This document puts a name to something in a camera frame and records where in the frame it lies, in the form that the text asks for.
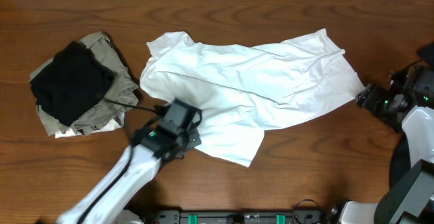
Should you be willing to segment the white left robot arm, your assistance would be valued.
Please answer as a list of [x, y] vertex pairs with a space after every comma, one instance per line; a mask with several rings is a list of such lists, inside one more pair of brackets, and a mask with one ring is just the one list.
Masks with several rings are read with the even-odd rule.
[[57, 223], [113, 223], [132, 197], [151, 182], [161, 168], [201, 144], [196, 128], [172, 138], [161, 128], [135, 131], [130, 145], [111, 171]]

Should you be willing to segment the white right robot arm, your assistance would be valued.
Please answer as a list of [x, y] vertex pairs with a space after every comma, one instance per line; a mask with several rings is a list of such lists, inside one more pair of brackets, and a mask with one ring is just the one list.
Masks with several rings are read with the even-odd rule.
[[356, 223], [433, 222], [433, 98], [413, 88], [392, 93], [369, 84], [355, 101], [384, 123], [403, 131], [403, 155], [394, 153], [389, 192], [378, 204], [345, 204], [339, 221]]

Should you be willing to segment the white t-shirt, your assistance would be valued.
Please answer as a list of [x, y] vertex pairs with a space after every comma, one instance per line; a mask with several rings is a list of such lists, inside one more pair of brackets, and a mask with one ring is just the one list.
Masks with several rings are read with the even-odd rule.
[[325, 115], [363, 90], [325, 29], [253, 47], [209, 45], [171, 32], [148, 48], [141, 89], [201, 109], [199, 150], [246, 167], [267, 130]]

